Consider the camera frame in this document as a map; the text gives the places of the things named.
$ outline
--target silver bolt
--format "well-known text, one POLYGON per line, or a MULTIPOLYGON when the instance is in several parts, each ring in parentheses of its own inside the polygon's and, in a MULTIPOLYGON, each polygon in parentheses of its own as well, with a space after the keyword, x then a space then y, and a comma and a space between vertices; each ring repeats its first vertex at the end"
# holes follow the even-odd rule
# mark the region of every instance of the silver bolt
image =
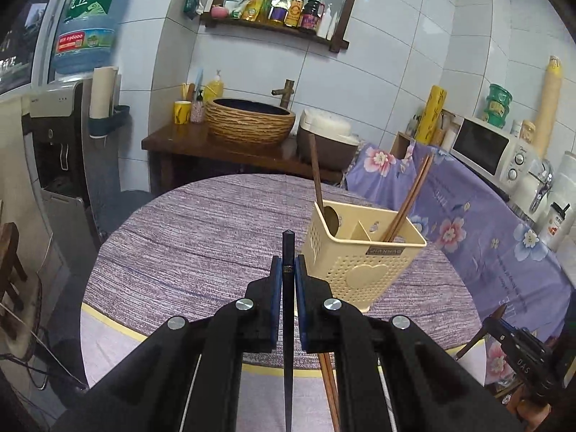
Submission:
POLYGON ((404 315, 397 315, 392 319, 392 324, 396 328, 406 329, 410 326, 410 320, 404 317, 404 315))
POLYGON ((251 299, 238 299, 236 301, 236 308, 238 310, 250 310, 254 307, 254 302, 251 299))
POLYGON ((186 325, 186 320, 182 317, 172 317, 168 320, 168 328, 170 329, 180 329, 186 325))
POLYGON ((326 299, 324 301, 324 307, 328 310, 340 310, 342 308, 342 301, 339 299, 326 299))

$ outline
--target green container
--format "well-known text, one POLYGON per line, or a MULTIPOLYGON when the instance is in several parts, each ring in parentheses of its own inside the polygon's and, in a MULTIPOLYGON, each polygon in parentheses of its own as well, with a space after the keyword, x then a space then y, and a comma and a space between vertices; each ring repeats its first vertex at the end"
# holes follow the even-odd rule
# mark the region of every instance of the green container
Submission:
POLYGON ((484 120, 498 128, 503 128, 506 123, 506 116, 510 111, 511 93, 502 86, 490 85, 490 93, 486 97, 486 101, 484 120))

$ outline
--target yellow tube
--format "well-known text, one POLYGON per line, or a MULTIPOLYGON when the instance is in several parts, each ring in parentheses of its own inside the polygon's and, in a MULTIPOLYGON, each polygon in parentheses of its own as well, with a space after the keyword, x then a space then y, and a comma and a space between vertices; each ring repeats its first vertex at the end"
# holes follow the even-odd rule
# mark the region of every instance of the yellow tube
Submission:
POLYGON ((430 144, 436 131, 436 123, 438 122, 440 112, 442 112, 442 107, 444 107, 446 96, 447 92, 445 89, 442 89, 440 86, 432 86, 430 95, 428 96, 428 102, 426 102, 426 107, 422 114, 422 119, 418 124, 418 130, 414 136, 416 141, 430 144))
POLYGON ((546 68, 544 77, 544 87, 542 88, 542 101, 536 116, 536 134, 532 146, 538 156, 544 159, 550 142, 552 128, 556 121, 556 109, 558 99, 560 99, 560 88, 562 87, 562 65, 560 59, 555 56, 550 57, 550 62, 546 68))

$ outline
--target microwave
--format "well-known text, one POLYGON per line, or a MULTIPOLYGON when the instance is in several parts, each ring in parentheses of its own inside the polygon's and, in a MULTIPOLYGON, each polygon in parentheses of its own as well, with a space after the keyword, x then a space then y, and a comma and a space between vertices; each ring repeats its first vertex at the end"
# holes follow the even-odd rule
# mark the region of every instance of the microwave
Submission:
POLYGON ((526 141, 488 122, 468 117, 464 117, 450 153, 508 194, 537 158, 536 151, 526 141))

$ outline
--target yellow stripe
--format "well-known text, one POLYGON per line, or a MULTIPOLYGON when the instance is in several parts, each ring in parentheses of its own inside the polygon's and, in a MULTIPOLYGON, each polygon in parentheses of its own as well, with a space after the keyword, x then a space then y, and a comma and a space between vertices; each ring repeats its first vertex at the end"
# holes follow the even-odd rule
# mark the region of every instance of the yellow stripe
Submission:
MULTIPOLYGON (((146 339, 146 336, 144 334, 138 333, 138 332, 134 331, 133 329, 130 329, 128 327, 125 327, 124 325, 121 325, 117 321, 109 319, 106 315, 104 315, 103 313, 99 312, 98 310, 90 307, 87 303, 84 303, 84 302, 82 303, 82 310, 85 311, 88 315, 91 315, 92 317, 94 317, 96 320, 104 323, 106 326, 108 326, 108 327, 110 327, 110 328, 112 328, 112 329, 114 329, 114 330, 116 330, 122 334, 125 334, 126 336, 129 336, 132 339, 135 339, 136 341, 142 342, 143 340, 146 339)), ((483 345, 483 344, 484 344, 484 339, 481 339, 479 342, 476 343, 476 345, 483 345)), ((453 356, 455 353, 460 351, 460 349, 462 349, 464 346, 465 345, 453 347, 453 348, 447 349, 446 352, 448 354, 450 354, 451 356, 453 356)), ((242 371, 253 373, 253 374, 258 374, 258 375, 271 375, 273 377, 283 377, 284 376, 284 369, 281 369, 279 367, 266 367, 266 366, 260 366, 260 365, 242 364, 242 371)), ((322 378, 322 372, 320 371, 320 369, 294 369, 294 377, 295 378, 322 378)))

